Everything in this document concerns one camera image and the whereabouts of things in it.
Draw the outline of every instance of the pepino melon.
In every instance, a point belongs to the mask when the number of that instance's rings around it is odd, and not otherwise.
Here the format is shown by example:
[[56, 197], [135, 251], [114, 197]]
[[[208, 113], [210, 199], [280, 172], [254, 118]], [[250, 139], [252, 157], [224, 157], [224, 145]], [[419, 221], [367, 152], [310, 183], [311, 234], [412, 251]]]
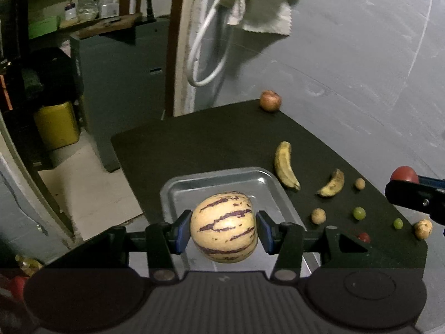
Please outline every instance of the pepino melon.
[[202, 201], [193, 211], [190, 231], [198, 249], [210, 260], [221, 263], [244, 260], [258, 242], [252, 202], [235, 191]]

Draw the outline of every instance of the small potato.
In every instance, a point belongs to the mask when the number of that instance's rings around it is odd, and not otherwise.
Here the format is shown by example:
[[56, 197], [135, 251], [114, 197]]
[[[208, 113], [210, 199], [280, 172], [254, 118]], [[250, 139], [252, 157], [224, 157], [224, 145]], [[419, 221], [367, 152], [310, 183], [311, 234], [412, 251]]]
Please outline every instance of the small potato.
[[354, 185], [359, 191], [361, 191], [364, 190], [366, 183], [363, 178], [357, 178]]
[[316, 208], [314, 211], [312, 211], [311, 219], [313, 223], [320, 225], [326, 221], [326, 212], [324, 212], [324, 210], [321, 208]]
[[414, 225], [416, 237], [419, 240], [425, 240], [432, 232], [432, 223], [430, 220], [420, 220]]

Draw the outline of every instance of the wooden door frame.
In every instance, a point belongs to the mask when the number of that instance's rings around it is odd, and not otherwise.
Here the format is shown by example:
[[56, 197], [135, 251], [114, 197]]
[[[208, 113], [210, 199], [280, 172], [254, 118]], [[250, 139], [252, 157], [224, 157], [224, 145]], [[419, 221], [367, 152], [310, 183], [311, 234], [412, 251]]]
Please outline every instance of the wooden door frame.
[[179, 78], [176, 72], [179, 35], [181, 28], [181, 16], [185, 6], [184, 0], [171, 1], [170, 26], [168, 32], [167, 56], [165, 68], [165, 116], [174, 116], [174, 100], [176, 80]]

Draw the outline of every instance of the yellow container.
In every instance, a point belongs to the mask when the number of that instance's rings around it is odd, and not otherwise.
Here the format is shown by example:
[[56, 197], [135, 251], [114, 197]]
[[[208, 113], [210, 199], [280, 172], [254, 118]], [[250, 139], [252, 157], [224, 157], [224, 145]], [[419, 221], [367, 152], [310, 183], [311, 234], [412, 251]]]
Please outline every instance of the yellow container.
[[65, 147], [79, 140], [79, 128], [69, 101], [40, 108], [34, 114], [34, 121], [47, 150]]

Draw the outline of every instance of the circular pad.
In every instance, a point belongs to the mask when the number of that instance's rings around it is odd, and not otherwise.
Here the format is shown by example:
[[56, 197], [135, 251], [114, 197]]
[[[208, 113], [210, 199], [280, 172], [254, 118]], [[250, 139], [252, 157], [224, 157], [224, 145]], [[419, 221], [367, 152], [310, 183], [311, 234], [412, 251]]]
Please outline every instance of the circular pad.
[[416, 269], [321, 267], [309, 277], [306, 295], [331, 320], [368, 330], [413, 323], [426, 303]]
[[143, 279], [128, 267], [42, 269], [27, 282], [24, 301], [43, 327], [87, 333], [125, 320], [143, 293]]

